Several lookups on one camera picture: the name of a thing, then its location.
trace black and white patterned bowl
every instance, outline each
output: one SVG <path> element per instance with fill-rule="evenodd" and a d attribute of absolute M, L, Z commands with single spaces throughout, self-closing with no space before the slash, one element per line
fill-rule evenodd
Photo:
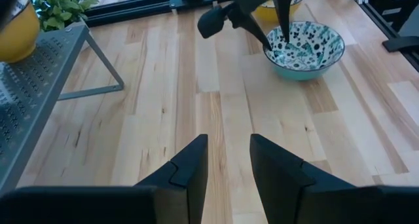
<path fill-rule="evenodd" d="M 308 80 L 319 77 L 340 60 L 345 50 L 343 38 L 333 29 L 315 22 L 291 22 L 290 42 L 285 43 L 281 27 L 268 35 L 272 51 L 266 57 L 283 77 Z"/>

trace ceramic bowl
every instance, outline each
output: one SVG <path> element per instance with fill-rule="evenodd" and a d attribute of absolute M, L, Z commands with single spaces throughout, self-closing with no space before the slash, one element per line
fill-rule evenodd
<path fill-rule="evenodd" d="M 35 50 L 39 21 L 31 0 L 18 0 L 0 32 L 0 62 L 14 63 Z"/>
<path fill-rule="evenodd" d="M 281 27 L 268 35 L 272 51 L 264 48 L 274 69 L 284 78 L 304 81 L 319 77 L 342 57 L 343 38 L 333 29 L 315 22 L 291 22 L 289 43 Z"/>
<path fill-rule="evenodd" d="M 295 11 L 300 7 L 302 0 L 292 0 L 291 7 L 289 9 L 289 15 L 294 15 Z M 267 1 L 260 5 L 256 11 L 255 15 L 259 17 L 263 21 L 267 22 L 278 22 L 278 16 L 276 15 L 275 5 L 274 2 Z"/>

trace metal shelf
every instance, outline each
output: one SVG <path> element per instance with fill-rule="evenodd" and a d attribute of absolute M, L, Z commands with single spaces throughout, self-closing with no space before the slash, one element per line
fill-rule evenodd
<path fill-rule="evenodd" d="M 85 41 L 119 85 L 66 94 L 60 100 L 122 90 L 122 79 L 85 26 L 41 33 L 30 57 L 17 64 L 0 63 L 0 195 L 18 183 Z"/>

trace yellow bowl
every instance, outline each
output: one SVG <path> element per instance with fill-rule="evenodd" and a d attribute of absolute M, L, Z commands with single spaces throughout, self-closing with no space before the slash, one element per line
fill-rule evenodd
<path fill-rule="evenodd" d="M 14 63 L 35 50 L 39 21 L 31 0 L 18 0 L 9 23 L 0 32 L 0 62 Z"/>
<path fill-rule="evenodd" d="M 292 0 L 291 7 L 289 8 L 290 17 L 294 15 L 295 11 L 300 7 L 302 0 Z M 273 1 L 267 1 L 260 5 L 255 15 L 263 21 L 267 22 L 279 22 L 278 16 L 276 15 L 275 5 Z"/>

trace potted plant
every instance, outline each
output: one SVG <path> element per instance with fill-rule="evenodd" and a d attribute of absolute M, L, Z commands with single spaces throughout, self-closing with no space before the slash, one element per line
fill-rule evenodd
<path fill-rule="evenodd" d="M 98 0 L 32 0 L 43 31 L 53 31 L 68 26 L 86 25 L 84 14 Z"/>

